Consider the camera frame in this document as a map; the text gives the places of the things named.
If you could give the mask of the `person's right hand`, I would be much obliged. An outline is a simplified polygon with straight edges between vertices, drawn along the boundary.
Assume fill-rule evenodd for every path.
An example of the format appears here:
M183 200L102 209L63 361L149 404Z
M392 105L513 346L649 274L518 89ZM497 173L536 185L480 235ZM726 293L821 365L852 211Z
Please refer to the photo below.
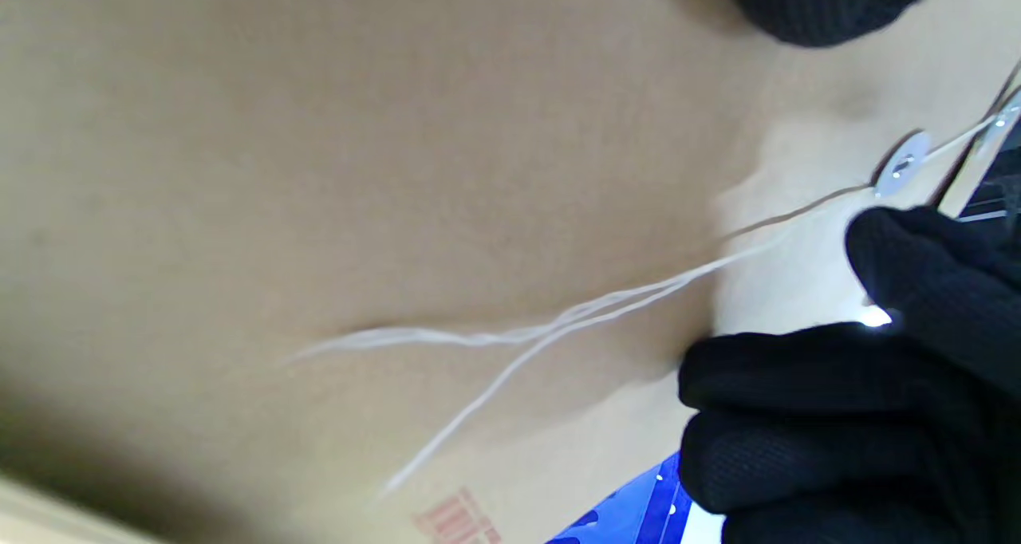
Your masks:
M1017 543L1019 264L930 208L871 208L846 254L886 327L690 345L680 479L724 543Z

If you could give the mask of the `person's left hand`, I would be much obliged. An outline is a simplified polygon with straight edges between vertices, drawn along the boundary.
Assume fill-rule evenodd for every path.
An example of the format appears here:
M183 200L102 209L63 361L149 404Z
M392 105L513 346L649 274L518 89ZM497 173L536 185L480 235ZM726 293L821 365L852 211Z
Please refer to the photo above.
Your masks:
M809 49L844 45L893 24L920 0L733 0L759 31Z

